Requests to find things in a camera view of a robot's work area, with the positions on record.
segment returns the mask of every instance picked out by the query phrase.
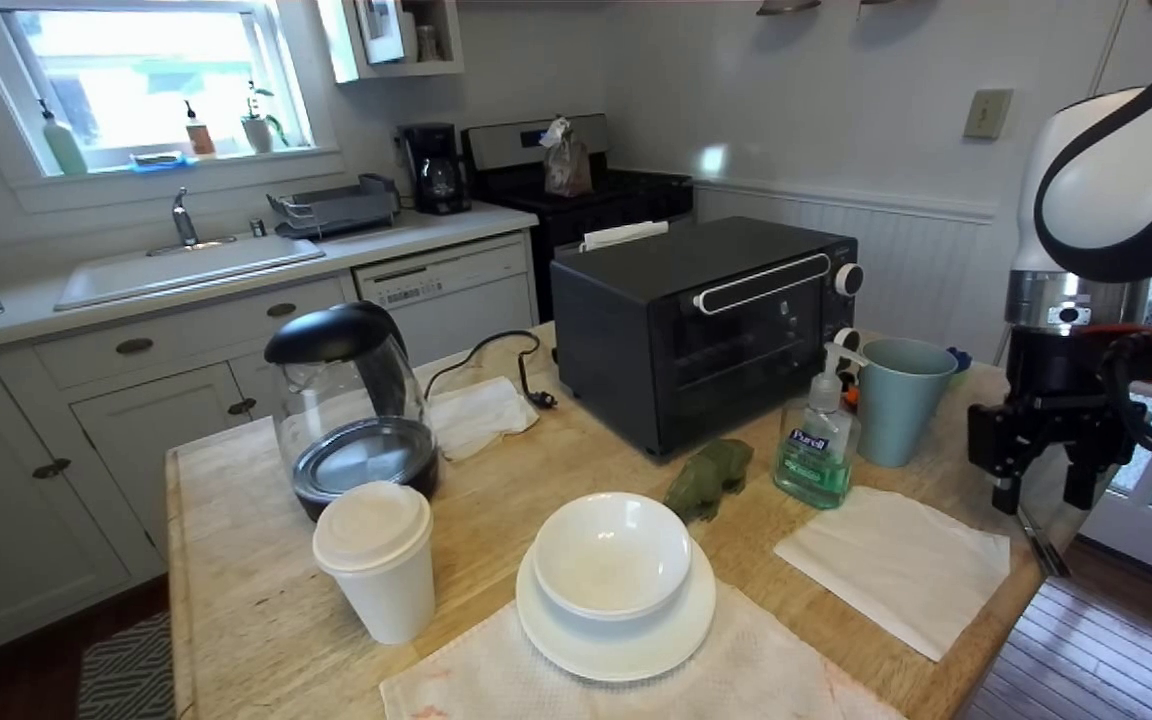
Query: wooden floor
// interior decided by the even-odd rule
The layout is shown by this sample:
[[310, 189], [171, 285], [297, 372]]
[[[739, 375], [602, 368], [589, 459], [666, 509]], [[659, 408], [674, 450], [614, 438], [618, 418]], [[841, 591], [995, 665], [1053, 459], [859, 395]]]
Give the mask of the wooden floor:
[[[1040, 587], [964, 706], [969, 720], [1152, 717], [1152, 571], [1094, 543], [1068, 566], [1070, 582]], [[159, 607], [165, 582], [5, 649], [0, 720], [71, 720], [83, 649]]]

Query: teal cup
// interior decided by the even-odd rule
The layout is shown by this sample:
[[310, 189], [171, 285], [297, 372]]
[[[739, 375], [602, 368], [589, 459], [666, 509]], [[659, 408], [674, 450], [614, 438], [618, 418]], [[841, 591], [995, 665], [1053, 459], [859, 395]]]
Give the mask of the teal cup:
[[909, 464], [937, 418], [945, 384], [956, 375], [956, 358], [920, 342], [865, 346], [859, 372], [859, 456], [870, 464]]

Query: paper cup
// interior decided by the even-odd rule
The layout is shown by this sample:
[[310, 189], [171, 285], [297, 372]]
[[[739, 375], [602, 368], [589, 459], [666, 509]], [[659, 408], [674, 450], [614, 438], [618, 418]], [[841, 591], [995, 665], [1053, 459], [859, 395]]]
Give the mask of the paper cup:
[[870, 464], [909, 464], [937, 418], [956, 362], [941, 346], [875, 342], [865, 346], [859, 372], [859, 456]]
[[433, 514], [407, 486], [361, 486], [337, 498], [310, 556], [338, 583], [374, 644], [407, 644], [433, 617]]

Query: black stove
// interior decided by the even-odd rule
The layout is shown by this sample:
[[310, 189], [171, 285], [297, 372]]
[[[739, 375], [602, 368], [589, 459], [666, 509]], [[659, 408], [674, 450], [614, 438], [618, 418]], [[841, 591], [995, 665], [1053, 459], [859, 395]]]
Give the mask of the black stove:
[[584, 234], [639, 221], [678, 221], [691, 212], [686, 176], [607, 168], [607, 120], [602, 115], [566, 115], [566, 120], [575, 126], [575, 139], [589, 147], [590, 163], [590, 192], [584, 198], [544, 192], [541, 138], [549, 120], [465, 130], [472, 198], [531, 212], [541, 221], [531, 230], [541, 322], [550, 322], [549, 259], [560, 254], [575, 254]]

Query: white plate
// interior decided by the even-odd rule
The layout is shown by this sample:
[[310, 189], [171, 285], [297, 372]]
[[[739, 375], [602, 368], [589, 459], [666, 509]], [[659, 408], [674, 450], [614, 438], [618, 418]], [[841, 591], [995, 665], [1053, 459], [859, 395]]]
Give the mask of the white plate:
[[691, 571], [656, 617], [630, 625], [589, 625], [544, 601], [531, 549], [516, 571], [516, 614], [531, 649], [556, 667], [597, 686], [636, 686], [678, 667], [706, 633], [715, 575], [691, 541]]

